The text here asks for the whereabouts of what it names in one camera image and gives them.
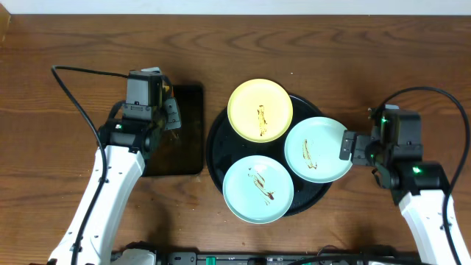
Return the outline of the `light green plate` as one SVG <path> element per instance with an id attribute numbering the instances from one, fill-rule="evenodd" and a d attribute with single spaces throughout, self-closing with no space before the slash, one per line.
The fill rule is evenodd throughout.
<path id="1" fill-rule="evenodd" d="M 268 224 L 283 217 L 294 200 L 294 184 L 287 169 L 262 155 L 237 160 L 226 172 L 222 193 L 239 219 Z"/>
<path id="2" fill-rule="evenodd" d="M 339 157 L 346 129 L 326 117 L 312 117 L 296 124 L 284 145 L 286 162 L 293 173 L 312 183 L 331 183 L 342 178 L 353 165 Z"/>

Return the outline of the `yellow plate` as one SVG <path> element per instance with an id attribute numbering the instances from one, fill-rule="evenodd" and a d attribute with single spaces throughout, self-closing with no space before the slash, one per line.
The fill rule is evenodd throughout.
<path id="1" fill-rule="evenodd" d="M 294 108 L 288 92 L 267 79 L 240 84 L 227 104 L 231 127 L 242 138 L 267 143 L 281 137 L 291 125 Z"/>

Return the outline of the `light green front plate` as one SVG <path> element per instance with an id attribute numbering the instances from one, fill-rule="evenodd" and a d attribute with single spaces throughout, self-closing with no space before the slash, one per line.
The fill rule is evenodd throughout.
<path id="1" fill-rule="evenodd" d="M 239 219 L 268 224 L 283 217 L 294 200 L 294 184 L 287 169 L 262 155 L 237 160 L 226 172 L 222 193 Z"/>

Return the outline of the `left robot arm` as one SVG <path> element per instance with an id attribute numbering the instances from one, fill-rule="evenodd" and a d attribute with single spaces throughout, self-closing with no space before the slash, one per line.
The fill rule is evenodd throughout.
<path id="1" fill-rule="evenodd" d="M 57 82 L 91 128 L 98 149 L 91 178 L 74 218 L 49 264 L 155 264 L 151 250 L 126 250 L 111 258 L 124 209 L 147 161 L 159 147 L 162 134 L 181 127 L 173 85 L 158 67 L 124 75 L 127 95 L 114 104 L 106 122 L 95 127 L 89 115 Z"/>

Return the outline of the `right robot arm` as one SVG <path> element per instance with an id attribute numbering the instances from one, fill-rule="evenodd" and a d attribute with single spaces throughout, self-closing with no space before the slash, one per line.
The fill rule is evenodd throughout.
<path id="1" fill-rule="evenodd" d="M 424 161 L 422 120 L 417 112 L 388 105 L 374 117 L 370 135 L 345 130 L 339 157 L 371 166 L 390 190 L 427 264 L 469 264 L 470 253 L 456 221 L 450 184 L 442 166 Z"/>

